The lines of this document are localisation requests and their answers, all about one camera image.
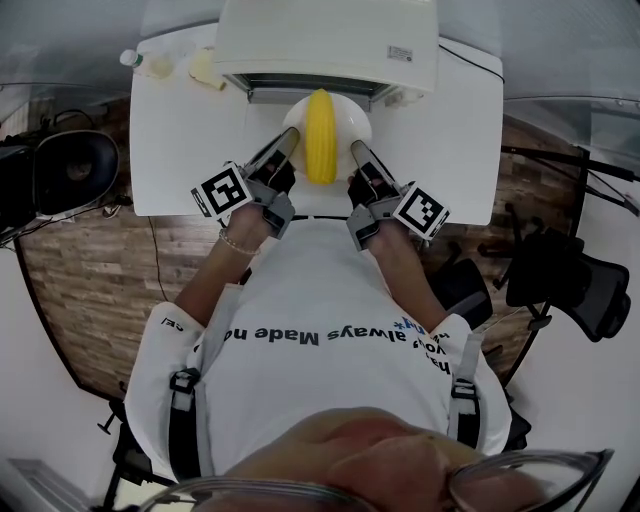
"eyeglass frame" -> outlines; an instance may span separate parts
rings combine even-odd
[[[504,467],[511,463],[522,464],[525,462],[555,462],[565,466],[573,467],[575,469],[583,470],[584,474],[572,485],[567,487],[560,494],[551,498],[550,501],[537,505],[533,508],[527,509],[527,512],[553,512],[558,510],[563,505],[569,503],[575,498],[582,490],[587,488],[586,493],[582,497],[580,504],[576,508],[576,512],[579,511],[584,503],[587,501],[595,486],[598,484],[605,468],[609,464],[611,457],[614,454],[614,450],[606,449],[600,452],[567,452],[556,450],[527,450],[527,451],[513,451],[500,453],[486,457],[478,462],[460,467],[456,469],[447,480],[447,489],[451,500],[455,503],[456,509],[461,510],[458,500],[455,497],[455,493],[452,492],[452,483],[455,481],[456,476],[466,475],[471,472],[477,472],[487,468]],[[324,485],[317,485],[311,483],[298,483],[283,480],[246,480],[239,478],[225,478],[225,477],[209,477],[198,478],[188,480],[168,488],[160,494],[150,498],[138,507],[128,507],[126,512],[151,512],[155,505],[158,505],[158,498],[163,496],[170,496],[176,492],[188,491],[190,487],[194,487],[194,490],[206,490],[215,492],[225,491],[246,491],[248,493],[262,493],[272,494],[277,496],[298,496],[308,497],[315,499],[327,499],[337,500],[332,503],[344,503],[345,505],[354,505],[362,507],[363,512],[379,512],[371,503],[365,498],[357,495],[353,495]]]

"wooden floor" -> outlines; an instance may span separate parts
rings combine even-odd
[[[127,190],[129,105],[111,105],[97,119],[99,129],[119,146],[121,170],[118,191]],[[503,144],[576,154],[575,149],[530,127],[505,119]],[[513,310],[504,291],[496,292],[491,280],[501,275],[506,262],[480,258],[478,244],[511,240],[504,205],[512,202],[523,220],[533,215],[548,226],[568,232],[568,213],[574,202],[574,183],[530,161],[503,155],[491,224],[487,227],[446,225],[432,248],[422,254],[427,272],[448,257],[447,243],[458,242],[463,257],[479,266],[492,292],[491,323]],[[577,170],[565,167],[577,176]],[[169,299],[194,275],[217,238],[218,226],[203,217],[152,219],[158,241],[160,278]],[[525,230],[531,228],[523,225]],[[147,217],[133,208],[104,219],[100,211],[87,213],[73,223],[48,226],[20,241],[29,277],[61,349],[81,382],[97,391],[121,397],[118,382],[128,382],[145,319],[162,301],[151,227]],[[529,313],[521,311],[491,328],[484,349],[501,344],[504,352],[494,369],[504,377],[529,336]]]

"strap buckle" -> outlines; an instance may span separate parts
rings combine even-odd
[[[178,393],[191,395],[193,388],[200,381],[200,372],[196,368],[180,370],[171,376],[169,388]]]
[[[463,400],[477,400],[478,393],[473,382],[465,379],[456,379],[451,389],[452,398],[461,398]]]

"white device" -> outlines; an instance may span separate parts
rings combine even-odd
[[[435,89],[435,0],[227,0],[214,69],[251,103],[324,88],[369,111],[398,88]]]

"white tabletop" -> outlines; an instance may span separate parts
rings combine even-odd
[[[165,34],[138,46],[174,40],[213,46],[216,24]],[[502,74],[501,61],[441,38],[440,43]],[[232,85],[216,91],[193,81],[188,62],[165,80],[134,75],[131,94],[131,180],[138,215],[195,215],[190,190],[227,160],[247,162],[282,130],[288,105],[249,105]],[[502,138],[502,82],[440,51],[438,86],[400,108],[374,104],[371,148],[396,180],[418,182],[451,209],[450,222],[488,224]],[[317,187],[297,174],[291,201],[299,215],[348,217],[346,183]]]

